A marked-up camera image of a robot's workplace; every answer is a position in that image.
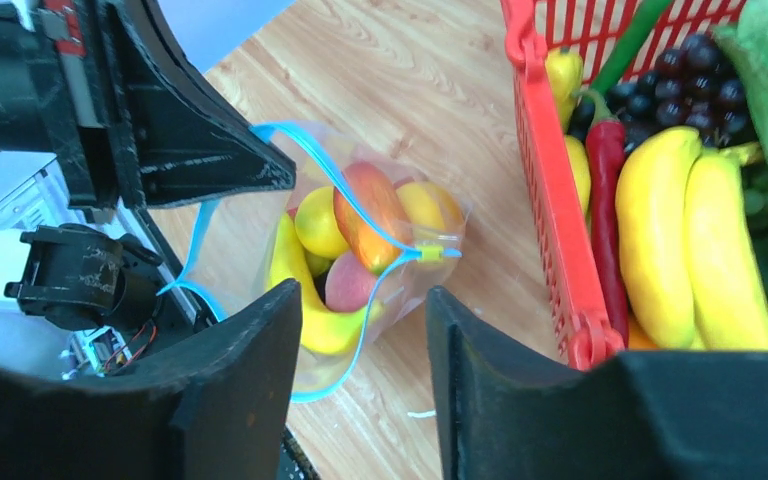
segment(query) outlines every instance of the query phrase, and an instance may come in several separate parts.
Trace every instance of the yellow lemon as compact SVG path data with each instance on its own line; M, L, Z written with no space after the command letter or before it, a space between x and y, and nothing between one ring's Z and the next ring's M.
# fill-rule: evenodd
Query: yellow lemon
M410 182L396 189L399 200L414 225L445 232L463 224L457 200L433 182Z
M334 187L319 187L307 194L296 211L296 235L305 249L335 260L349 250L334 216Z
M327 272L328 269L331 268L331 264L334 263L333 260L314 255L307 250L305 250L305 261L307 262L307 268L310 269L310 274L313 278Z

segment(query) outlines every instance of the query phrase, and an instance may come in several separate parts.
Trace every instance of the red wire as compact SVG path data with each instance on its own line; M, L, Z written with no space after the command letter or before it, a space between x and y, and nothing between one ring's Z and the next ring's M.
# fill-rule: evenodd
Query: red wire
M125 362L125 365L122 365L122 367L123 368L127 367L132 362L136 361L137 358L139 358L140 355L143 354L145 349L148 348L149 345L151 345L151 342L153 342L156 337L157 337L157 325L152 325L152 327L151 327L151 337L149 337L148 342L145 345L143 345L142 347L140 347L140 349L137 350L137 353L135 353L133 356L131 356L131 359L128 360L127 362Z
M140 330L139 330L139 331L138 331L138 332L137 332L137 333L136 333L136 334L135 334L133 337L131 337L131 339L130 339L130 340L128 340L128 342L127 342L127 343L125 343L125 345L122 345L121 347L117 348L117 349L116 349L116 351L115 351L115 352L113 352L113 354L112 354L112 355L110 355L110 357L107 359L107 361L106 361L106 362L104 362L104 366L101 368L101 369L102 369L102 371L106 372L106 371L107 371L107 368L110 366L110 361L111 361L111 360L113 360L114 358L118 357L118 356L119 356L119 354L120 354L120 353L122 353L122 351L123 351L123 350L125 350L125 348L127 348L127 347L128 347L128 345L130 345L130 344L131 344L131 342L133 342L134 340L136 340L136 339L137 339L137 337L139 337L140 335L142 335L144 331L145 331L145 324L143 324L142 328L140 328Z

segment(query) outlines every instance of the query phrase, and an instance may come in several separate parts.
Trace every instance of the red basket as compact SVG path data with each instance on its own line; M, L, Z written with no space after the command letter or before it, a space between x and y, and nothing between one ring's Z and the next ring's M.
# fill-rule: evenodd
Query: red basket
M571 367L587 370L622 350L623 345L606 339L611 326L544 60L554 47L577 49L585 60L584 79L589 83L640 0L501 2L507 27L505 51L514 67L517 136L558 351ZM658 52L680 43L688 33L736 21L745 2L676 0L659 19L624 80L633 80L651 68Z

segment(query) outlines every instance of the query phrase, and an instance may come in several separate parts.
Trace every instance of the wooden table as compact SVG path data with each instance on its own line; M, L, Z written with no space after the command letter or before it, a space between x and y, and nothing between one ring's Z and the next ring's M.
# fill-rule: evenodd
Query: wooden table
M554 358L504 30L497 0L298 0L207 77L252 122L328 123L468 198L464 258L446 286ZM266 235L255 213L220 228ZM194 209L153 215L185 258ZM228 255L243 255L233 238ZM435 419L411 415L434 409L429 372L419 308L332 397L292 406L290 428L323 478L440 478Z

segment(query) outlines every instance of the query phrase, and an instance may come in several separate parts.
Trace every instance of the red chili pepper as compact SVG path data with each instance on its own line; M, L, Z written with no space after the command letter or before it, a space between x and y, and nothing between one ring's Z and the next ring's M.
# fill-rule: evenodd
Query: red chili pepper
M628 297L620 273L617 227L617 182L625 163L625 127L611 113L598 92L581 92L593 100L596 113L584 147L590 164L590 237L593 259L611 327L628 346Z

